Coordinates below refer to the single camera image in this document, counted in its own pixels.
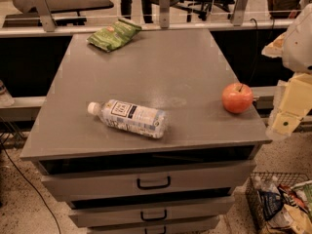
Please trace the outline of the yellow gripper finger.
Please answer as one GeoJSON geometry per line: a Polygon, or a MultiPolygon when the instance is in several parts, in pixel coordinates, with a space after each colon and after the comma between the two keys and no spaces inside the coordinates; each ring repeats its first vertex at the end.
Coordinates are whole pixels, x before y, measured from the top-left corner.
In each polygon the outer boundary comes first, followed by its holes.
{"type": "Polygon", "coordinates": [[[312,109],[312,75],[295,73],[287,82],[280,80],[273,98],[266,135],[284,140],[312,109]]]}

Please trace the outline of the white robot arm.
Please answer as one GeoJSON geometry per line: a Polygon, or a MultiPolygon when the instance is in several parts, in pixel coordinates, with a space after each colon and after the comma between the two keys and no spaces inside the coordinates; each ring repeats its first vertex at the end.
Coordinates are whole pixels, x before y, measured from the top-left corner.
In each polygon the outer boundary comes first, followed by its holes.
{"type": "Polygon", "coordinates": [[[284,140],[312,109],[312,4],[261,53],[281,58],[283,66],[293,72],[287,82],[278,82],[266,130],[270,139],[284,140]]]}

